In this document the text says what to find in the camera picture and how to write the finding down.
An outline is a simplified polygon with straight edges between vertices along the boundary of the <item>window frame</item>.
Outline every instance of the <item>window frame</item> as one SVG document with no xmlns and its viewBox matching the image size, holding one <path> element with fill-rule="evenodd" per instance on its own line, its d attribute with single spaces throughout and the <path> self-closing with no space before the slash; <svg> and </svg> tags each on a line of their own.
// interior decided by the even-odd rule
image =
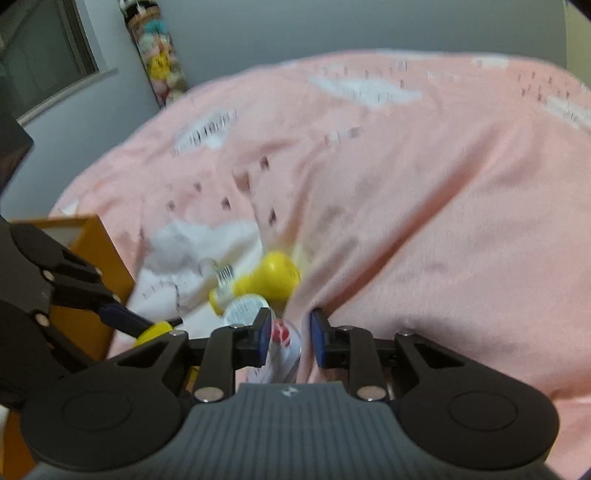
<svg viewBox="0 0 591 480">
<path fill-rule="evenodd" d="M 43 0 L 39 0 L 33 8 L 25 11 L 22 18 L 20 18 L 16 29 L 12 32 L 12 35 L 8 39 L 7 45 L 2 45 L 3 50 L 8 51 L 13 39 L 17 37 L 21 26 L 27 22 L 41 1 Z M 32 119 L 41 115 L 52 106 L 65 100 L 84 87 L 91 85 L 106 75 L 112 74 L 113 71 L 116 72 L 116 69 L 102 71 L 102 69 L 99 67 L 94 52 L 90 47 L 89 39 L 85 31 L 85 25 L 80 16 L 79 7 L 76 0 L 48 1 L 52 2 L 57 8 L 58 19 L 63 29 L 62 33 L 65 36 L 68 48 L 74 57 L 74 63 L 79 72 L 79 79 L 75 80 L 69 85 L 64 85 L 60 90 L 54 91 L 54 93 L 48 96 L 41 95 L 40 100 L 38 103 L 36 103 L 36 105 L 30 107 L 18 117 L 18 122 L 21 125 L 30 122 Z"/>
</svg>

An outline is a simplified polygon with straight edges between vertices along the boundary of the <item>pink blanket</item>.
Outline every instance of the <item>pink blanket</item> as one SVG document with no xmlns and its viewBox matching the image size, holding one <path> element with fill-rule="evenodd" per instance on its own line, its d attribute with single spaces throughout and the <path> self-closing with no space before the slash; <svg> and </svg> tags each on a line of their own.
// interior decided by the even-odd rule
<svg viewBox="0 0 591 480">
<path fill-rule="evenodd" d="M 196 248 L 215 250 L 212 232 L 256 222 L 303 271 L 285 311 L 302 333 L 299 381 L 323 379 L 314 306 L 377 338 L 415 330 L 549 395 L 561 416 L 549 463 L 574 479 L 591 464 L 590 106 L 564 70 L 503 56 L 261 67 L 189 92 L 54 213 L 100 214 L 138 275 L 172 224 L 202 228 Z M 172 265 L 190 268 L 187 255 Z M 190 309 L 207 310 L 202 290 Z"/>
</svg>

